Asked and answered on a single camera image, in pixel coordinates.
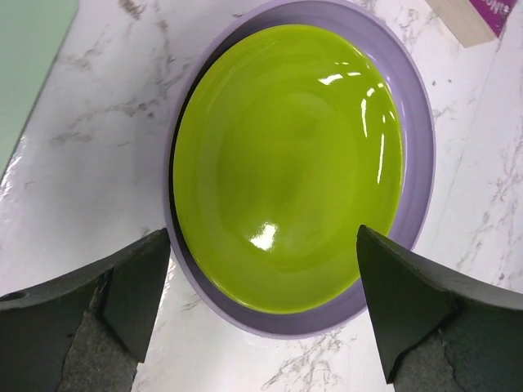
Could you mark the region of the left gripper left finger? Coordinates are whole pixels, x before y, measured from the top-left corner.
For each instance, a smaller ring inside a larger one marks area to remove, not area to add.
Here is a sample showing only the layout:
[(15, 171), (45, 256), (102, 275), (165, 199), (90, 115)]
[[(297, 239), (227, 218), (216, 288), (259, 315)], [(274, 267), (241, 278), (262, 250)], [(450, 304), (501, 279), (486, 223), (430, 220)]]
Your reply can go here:
[(170, 242), (156, 230), (1, 297), (3, 391), (129, 391), (150, 345)]

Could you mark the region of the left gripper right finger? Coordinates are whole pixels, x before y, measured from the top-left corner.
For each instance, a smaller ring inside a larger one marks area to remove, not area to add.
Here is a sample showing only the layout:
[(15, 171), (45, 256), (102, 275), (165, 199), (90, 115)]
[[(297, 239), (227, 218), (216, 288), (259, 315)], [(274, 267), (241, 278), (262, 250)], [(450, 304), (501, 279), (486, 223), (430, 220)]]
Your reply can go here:
[(362, 225), (356, 241), (383, 373), (396, 391), (520, 391), (522, 295)]

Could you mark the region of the purple plastic plate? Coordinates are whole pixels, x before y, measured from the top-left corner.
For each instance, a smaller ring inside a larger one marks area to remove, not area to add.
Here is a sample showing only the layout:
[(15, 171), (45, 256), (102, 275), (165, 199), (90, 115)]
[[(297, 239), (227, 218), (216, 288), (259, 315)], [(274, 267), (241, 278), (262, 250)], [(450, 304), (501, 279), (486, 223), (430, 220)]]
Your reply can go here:
[[(427, 90), (401, 40), (372, 13), (348, 1), (270, 1), (246, 12), (229, 26), (232, 24), (257, 27), (258, 31), (289, 24), (325, 28), (354, 43), (384, 74), (399, 107), (405, 147), (405, 180), (388, 236), (405, 248), (413, 248), (430, 204), (436, 142)], [(366, 308), (363, 285), (356, 281), (340, 296), (313, 310), (297, 314), (262, 313), (221, 293), (195, 260), (178, 265), (191, 287), (217, 315), (258, 336), (277, 339), (316, 336), (342, 326)]]

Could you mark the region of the lime green plate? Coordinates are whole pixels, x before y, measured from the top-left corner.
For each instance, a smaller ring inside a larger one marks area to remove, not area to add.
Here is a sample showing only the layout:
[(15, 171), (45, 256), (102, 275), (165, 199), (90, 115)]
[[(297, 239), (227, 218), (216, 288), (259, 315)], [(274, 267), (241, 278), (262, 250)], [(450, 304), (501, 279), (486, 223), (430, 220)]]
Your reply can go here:
[(264, 313), (311, 310), (358, 279), (358, 228), (392, 226), (400, 116), (385, 78), (345, 38), (271, 27), (198, 83), (173, 169), (184, 240), (219, 291)]

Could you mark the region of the yellow brown patterned plate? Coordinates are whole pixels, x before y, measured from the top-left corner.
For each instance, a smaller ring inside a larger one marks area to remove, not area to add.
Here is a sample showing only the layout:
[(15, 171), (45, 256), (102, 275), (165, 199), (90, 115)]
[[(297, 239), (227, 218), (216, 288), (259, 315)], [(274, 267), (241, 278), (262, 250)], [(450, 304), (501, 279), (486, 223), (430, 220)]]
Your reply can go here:
[(190, 66), (189, 73), (181, 84), (181, 90), (173, 110), (172, 121), (168, 127), (168, 141), (165, 145), (166, 149), (163, 159), (163, 214), (171, 249), (179, 264), (194, 261), (181, 233), (174, 203), (174, 153), (181, 118), (194, 89), (211, 65), (237, 42), (258, 30), (259, 28), (257, 27), (245, 28), (241, 24), (232, 24), (227, 27), (205, 47), (202, 54)]

